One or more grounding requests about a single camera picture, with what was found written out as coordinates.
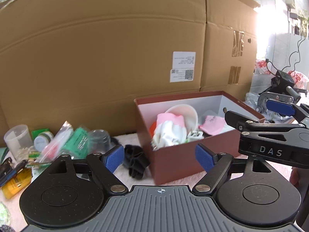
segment gray ridged surface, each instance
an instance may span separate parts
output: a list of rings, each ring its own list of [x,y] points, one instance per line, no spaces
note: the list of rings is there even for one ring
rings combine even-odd
[[[135,187],[125,196],[112,197],[94,219],[63,232],[254,232],[229,220],[209,197],[192,195],[186,186]],[[23,232],[48,232],[33,225]],[[293,225],[271,232],[299,232]]]

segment black circular disc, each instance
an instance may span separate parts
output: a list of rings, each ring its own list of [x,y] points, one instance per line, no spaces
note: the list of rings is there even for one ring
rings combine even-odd
[[[103,192],[93,182],[66,173],[38,177],[20,197],[20,209],[29,224],[66,228],[83,223],[103,205]]]
[[[265,205],[275,202],[279,198],[279,193],[273,187],[257,184],[246,187],[243,196],[254,204]]]
[[[301,140],[305,141],[305,142],[309,142],[309,134],[308,133],[300,133],[299,137]]]
[[[75,201],[76,198],[77,191],[73,187],[68,186],[51,187],[42,193],[42,200],[47,205],[55,207],[69,205]]]
[[[280,178],[253,173],[227,181],[217,191],[216,201],[227,216],[250,226],[275,227],[292,222],[300,194]]]

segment large cardboard box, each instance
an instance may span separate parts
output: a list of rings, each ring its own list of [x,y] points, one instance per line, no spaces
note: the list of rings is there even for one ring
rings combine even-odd
[[[206,0],[207,27],[201,91],[224,90],[243,100],[256,59],[254,0]]]
[[[1,130],[56,132],[67,120],[135,131],[135,98],[199,91],[205,10],[205,0],[2,0]]]

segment orange object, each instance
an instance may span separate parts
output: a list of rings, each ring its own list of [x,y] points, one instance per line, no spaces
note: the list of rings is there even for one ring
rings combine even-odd
[[[24,168],[14,178],[2,187],[5,198],[10,199],[24,187],[31,183],[32,173],[30,168]]]
[[[153,122],[151,127],[149,128],[150,137],[152,138],[154,136],[154,131],[157,127],[157,121]]]

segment barcode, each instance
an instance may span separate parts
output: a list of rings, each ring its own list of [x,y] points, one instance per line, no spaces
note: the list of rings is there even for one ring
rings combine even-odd
[[[194,70],[186,70],[184,79],[193,79],[193,71]]]

